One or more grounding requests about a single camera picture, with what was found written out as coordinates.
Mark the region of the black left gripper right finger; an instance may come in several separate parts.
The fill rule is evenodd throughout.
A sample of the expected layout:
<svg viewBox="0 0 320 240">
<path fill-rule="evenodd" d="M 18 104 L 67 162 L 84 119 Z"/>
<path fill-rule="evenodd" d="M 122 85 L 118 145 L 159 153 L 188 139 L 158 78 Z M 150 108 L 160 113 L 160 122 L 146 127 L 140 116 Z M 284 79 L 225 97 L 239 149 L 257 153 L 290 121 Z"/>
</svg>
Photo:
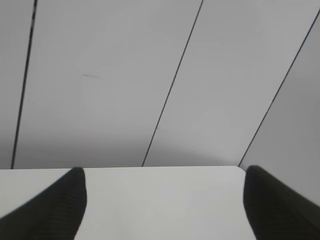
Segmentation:
<svg viewBox="0 0 320 240">
<path fill-rule="evenodd" d="M 320 238 L 320 207 L 258 165 L 246 170 L 243 206 L 258 240 Z"/>
</svg>

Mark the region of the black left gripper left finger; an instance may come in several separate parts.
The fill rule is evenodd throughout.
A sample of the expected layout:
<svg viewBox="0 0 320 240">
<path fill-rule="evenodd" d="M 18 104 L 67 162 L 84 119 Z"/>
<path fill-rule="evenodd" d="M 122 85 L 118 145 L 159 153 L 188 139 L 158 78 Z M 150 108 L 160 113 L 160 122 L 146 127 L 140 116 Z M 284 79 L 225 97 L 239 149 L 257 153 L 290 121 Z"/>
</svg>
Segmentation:
<svg viewBox="0 0 320 240">
<path fill-rule="evenodd" d="M 2 240 L 73 240 L 87 206 L 83 168 L 74 167 L 38 195 L 1 217 Z"/>
</svg>

